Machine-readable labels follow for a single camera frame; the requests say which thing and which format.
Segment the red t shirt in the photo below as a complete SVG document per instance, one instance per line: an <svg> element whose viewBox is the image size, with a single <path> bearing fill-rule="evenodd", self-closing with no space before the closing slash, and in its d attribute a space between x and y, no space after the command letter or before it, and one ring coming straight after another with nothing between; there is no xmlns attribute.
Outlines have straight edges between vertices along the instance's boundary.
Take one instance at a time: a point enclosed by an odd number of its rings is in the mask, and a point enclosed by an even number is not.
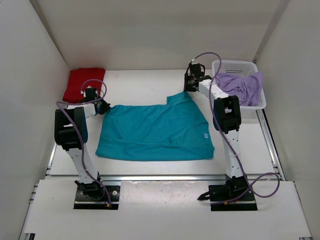
<svg viewBox="0 0 320 240"><path fill-rule="evenodd" d="M102 83L98 81L87 82L84 86L84 82L87 80L104 80L106 70L104 68L79 68L71 70L67 83L66 90L62 97L62 100L67 103L80 103L84 98L83 92L85 88L92 87L98 90L102 89Z"/></svg>

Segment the teal t shirt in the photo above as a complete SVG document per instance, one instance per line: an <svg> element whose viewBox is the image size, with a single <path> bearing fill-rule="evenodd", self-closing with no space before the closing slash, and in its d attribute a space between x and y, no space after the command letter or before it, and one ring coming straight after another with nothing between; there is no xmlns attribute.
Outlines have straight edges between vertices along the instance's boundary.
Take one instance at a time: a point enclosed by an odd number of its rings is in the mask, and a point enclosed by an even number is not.
<svg viewBox="0 0 320 240"><path fill-rule="evenodd" d="M187 92L166 104L116 105L104 115L95 154L138 162L209 160L214 156L209 123Z"/></svg>

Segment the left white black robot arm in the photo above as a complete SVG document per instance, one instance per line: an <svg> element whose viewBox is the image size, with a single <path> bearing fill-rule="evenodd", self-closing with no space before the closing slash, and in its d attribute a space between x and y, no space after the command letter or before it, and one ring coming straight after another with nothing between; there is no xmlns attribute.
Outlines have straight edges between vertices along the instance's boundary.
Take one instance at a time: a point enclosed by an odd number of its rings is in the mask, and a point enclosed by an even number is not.
<svg viewBox="0 0 320 240"><path fill-rule="evenodd" d="M64 108L62 101L56 102L58 109L54 116L54 140L70 156L78 173L75 184L83 195L93 201L111 203L110 193L104 185L101 175L94 167L87 149L87 119L103 115L111 108L103 100L97 88L88 87L83 91L81 103L74 103L74 108Z"/></svg>

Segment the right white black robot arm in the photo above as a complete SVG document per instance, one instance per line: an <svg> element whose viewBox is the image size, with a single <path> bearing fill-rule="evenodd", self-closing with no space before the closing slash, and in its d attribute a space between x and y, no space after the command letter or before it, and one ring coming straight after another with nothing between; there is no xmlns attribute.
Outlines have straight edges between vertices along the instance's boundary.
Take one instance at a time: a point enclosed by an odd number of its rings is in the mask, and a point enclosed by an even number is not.
<svg viewBox="0 0 320 240"><path fill-rule="evenodd" d="M242 165L239 163L239 130L242 123L239 99L221 90L216 79L206 75L205 66L200 63L188 64L184 74L184 90L200 92L209 99L213 125L222 138L226 159L226 182L213 194L226 195L230 200L236 200L248 189Z"/></svg>

